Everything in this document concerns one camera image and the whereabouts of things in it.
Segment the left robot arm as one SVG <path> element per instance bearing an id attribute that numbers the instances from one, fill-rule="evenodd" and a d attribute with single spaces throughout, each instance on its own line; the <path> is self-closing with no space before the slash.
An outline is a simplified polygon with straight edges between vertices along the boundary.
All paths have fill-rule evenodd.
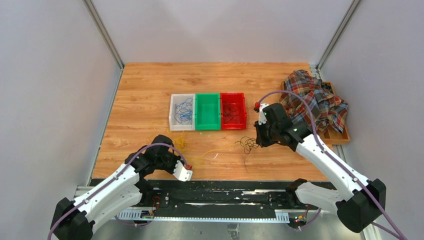
<path id="1" fill-rule="evenodd" d="M 153 188 L 145 180 L 147 175 L 163 170 L 177 180 L 192 178 L 192 166 L 165 135 L 131 153 L 109 177 L 86 193 L 70 200 L 61 199 L 52 218 L 47 239 L 90 240 L 111 218 L 125 209 L 139 204 L 149 206 Z"/>

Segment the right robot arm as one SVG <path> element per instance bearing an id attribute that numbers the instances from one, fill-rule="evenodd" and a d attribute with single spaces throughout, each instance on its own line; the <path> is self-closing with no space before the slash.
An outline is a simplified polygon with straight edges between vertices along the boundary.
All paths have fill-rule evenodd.
<path id="1" fill-rule="evenodd" d="M 311 162 L 334 186 L 320 187 L 299 178 L 286 187 L 286 203 L 294 209 L 312 205 L 338 216 L 343 225 L 360 233 L 381 216 L 386 205 L 386 185 L 370 180 L 338 157 L 311 127 L 293 123 L 279 103 L 256 103 L 256 144 L 262 148 L 274 144 L 289 147 Z"/>

